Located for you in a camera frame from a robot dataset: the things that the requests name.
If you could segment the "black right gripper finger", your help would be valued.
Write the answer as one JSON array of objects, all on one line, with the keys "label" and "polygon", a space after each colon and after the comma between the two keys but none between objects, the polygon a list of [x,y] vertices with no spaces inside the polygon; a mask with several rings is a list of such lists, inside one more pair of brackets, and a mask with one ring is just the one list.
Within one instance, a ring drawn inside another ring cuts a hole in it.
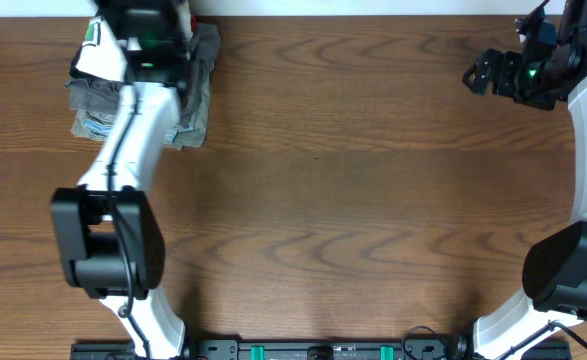
[{"label": "black right gripper finger", "polygon": [[462,76],[462,83],[475,95],[485,95],[492,82],[493,67],[486,64],[472,65]]},{"label": "black right gripper finger", "polygon": [[495,49],[487,49],[483,51],[477,61],[476,66],[478,70],[497,70],[502,66],[503,53]]}]

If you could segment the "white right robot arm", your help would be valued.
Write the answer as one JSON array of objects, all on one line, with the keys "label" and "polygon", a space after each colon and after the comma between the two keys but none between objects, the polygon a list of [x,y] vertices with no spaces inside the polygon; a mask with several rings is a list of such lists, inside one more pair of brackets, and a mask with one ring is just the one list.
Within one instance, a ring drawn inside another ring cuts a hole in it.
[{"label": "white right robot arm", "polygon": [[559,25],[536,7],[515,21],[521,52],[482,52],[462,77],[474,94],[551,111],[566,103],[574,130],[575,189],[569,224],[527,253],[522,286],[451,339],[447,359],[569,359],[587,351],[587,0],[566,2]]}]

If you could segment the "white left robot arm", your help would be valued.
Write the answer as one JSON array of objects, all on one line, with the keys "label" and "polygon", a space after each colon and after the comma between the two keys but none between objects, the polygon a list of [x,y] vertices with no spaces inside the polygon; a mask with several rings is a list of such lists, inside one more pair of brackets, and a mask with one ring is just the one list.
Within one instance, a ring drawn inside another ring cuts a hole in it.
[{"label": "white left robot arm", "polygon": [[135,357],[180,359],[186,325],[161,286],[165,243],[146,192],[180,118],[188,38],[144,30],[116,39],[126,61],[116,121],[78,184],[54,192],[54,234],[65,280],[120,319]]}]

